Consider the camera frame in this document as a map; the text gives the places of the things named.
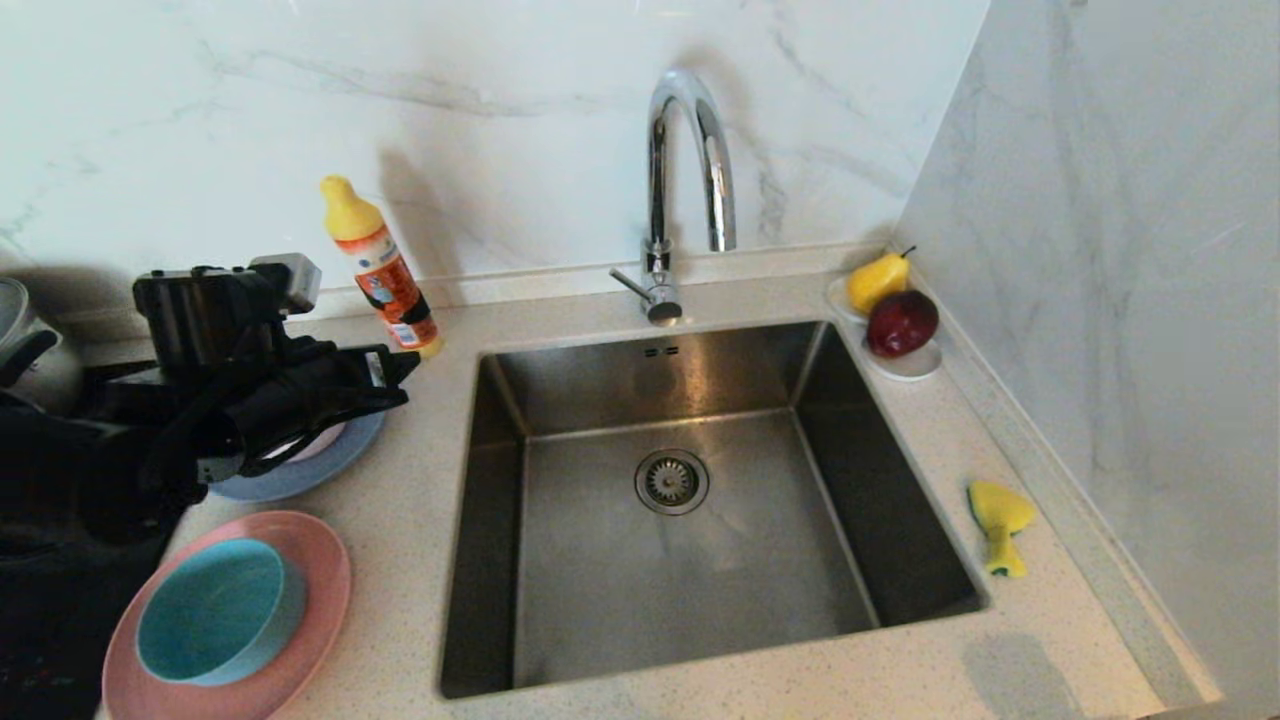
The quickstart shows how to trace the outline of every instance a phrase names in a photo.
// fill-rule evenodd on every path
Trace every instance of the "blue plate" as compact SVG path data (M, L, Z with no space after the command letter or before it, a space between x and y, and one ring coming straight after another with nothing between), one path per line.
M372 445L385 421L387 413L348 420L342 434L323 452L297 462L285 462L256 478L227 478L209 486L209 492L237 502L270 502L307 492L355 462Z

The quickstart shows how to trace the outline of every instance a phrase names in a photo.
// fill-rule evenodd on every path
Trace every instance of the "metal pot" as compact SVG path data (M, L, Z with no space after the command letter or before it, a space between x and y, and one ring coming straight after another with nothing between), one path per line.
M64 415L76 405L82 377L76 348L36 314L27 288L0 278L0 388Z

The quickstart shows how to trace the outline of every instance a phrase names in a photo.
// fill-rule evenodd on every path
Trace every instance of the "white dish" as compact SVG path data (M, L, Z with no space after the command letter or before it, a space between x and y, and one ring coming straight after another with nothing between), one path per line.
M849 291L845 290L845 284L849 282L847 277L840 277L831 281L827 286L827 305L831 305L836 313L840 313L846 320L852 320L859 325L867 324L867 315L863 315L854 306L849 304Z
M942 347L933 340L901 357L881 357L867 348L865 340L858 343L858 348L879 374L904 383L923 380L942 366Z
M300 450L297 455L289 457L288 460L285 460L285 462L298 462L300 460L306 460L307 457L314 457L316 455L320 455L320 452L324 448L329 447L330 445L333 445L333 441L338 439L338 436L342 434L342 429L346 427L347 423L338 423L332 428L325 428L324 432L316 436L316 439L311 441L311 445ZM287 442L280 447L276 447L271 452L266 454L268 460L275 457L276 455L284 452L285 450L293 447L294 445L297 445L297 441Z

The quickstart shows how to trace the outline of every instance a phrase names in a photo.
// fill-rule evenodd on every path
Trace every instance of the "drain strainer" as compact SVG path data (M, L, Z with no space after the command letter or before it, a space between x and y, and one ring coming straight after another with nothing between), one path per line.
M684 450L659 450L636 468L636 495L654 512L684 515L707 497L707 466Z

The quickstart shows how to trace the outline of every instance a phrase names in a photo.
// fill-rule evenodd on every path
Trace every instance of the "sponge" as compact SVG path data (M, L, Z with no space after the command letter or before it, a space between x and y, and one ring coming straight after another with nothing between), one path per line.
M1014 491L983 480L969 486L969 510L987 533L987 571L1021 578L1027 565L1014 547L1012 536L1036 519L1036 506Z

